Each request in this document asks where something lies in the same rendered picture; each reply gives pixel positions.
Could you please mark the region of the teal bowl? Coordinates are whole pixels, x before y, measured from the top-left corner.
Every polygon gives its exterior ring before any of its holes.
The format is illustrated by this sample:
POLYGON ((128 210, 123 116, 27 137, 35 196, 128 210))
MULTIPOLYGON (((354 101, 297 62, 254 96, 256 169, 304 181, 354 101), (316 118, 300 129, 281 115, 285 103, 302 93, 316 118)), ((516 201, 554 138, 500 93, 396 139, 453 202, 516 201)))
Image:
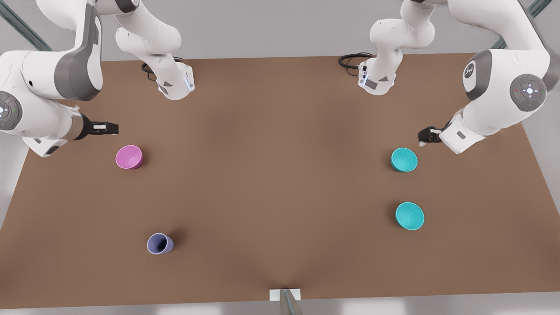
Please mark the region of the teal bowl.
POLYGON ((412 150, 400 147, 392 152, 390 163, 394 170, 408 173, 417 168, 418 157, 412 150))
POLYGON ((420 229, 425 222, 425 215, 420 206, 413 202, 403 202, 395 210, 397 224, 408 231, 420 229))

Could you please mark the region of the pink bowl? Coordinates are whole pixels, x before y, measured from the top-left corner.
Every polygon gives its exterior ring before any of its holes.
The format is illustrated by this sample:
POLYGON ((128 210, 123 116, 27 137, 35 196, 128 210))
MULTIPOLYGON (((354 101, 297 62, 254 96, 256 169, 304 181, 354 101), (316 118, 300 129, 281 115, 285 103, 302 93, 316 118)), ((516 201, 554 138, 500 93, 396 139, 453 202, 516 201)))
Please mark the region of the pink bowl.
POLYGON ((143 163, 143 152, 135 145, 126 145, 115 156, 116 165, 122 169, 137 169, 143 163))

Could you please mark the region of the lavender cup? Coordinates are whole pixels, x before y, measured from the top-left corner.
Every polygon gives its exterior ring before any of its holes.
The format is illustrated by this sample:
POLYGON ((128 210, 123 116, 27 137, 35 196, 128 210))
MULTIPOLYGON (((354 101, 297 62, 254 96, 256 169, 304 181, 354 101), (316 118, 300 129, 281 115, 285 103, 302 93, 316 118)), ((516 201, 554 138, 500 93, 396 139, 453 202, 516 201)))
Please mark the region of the lavender cup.
POLYGON ((174 249, 174 242, 164 233, 155 233, 148 238, 147 249, 153 255, 164 255, 174 249))

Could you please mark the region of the silver frame post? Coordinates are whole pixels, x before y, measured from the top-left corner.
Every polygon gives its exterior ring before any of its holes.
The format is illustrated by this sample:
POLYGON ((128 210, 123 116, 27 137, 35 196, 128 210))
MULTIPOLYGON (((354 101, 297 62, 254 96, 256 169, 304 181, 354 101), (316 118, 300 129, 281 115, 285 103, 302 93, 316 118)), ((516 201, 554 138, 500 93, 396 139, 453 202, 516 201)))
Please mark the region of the silver frame post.
POLYGON ((489 30, 510 50, 550 50, 533 18, 519 0, 494 0, 496 12, 489 30))
POLYGON ((279 315, 304 315, 299 302, 301 290, 296 289, 270 289, 269 300, 279 302, 279 315))
POLYGON ((38 51, 53 49, 4 0, 0 0, 0 17, 38 51))

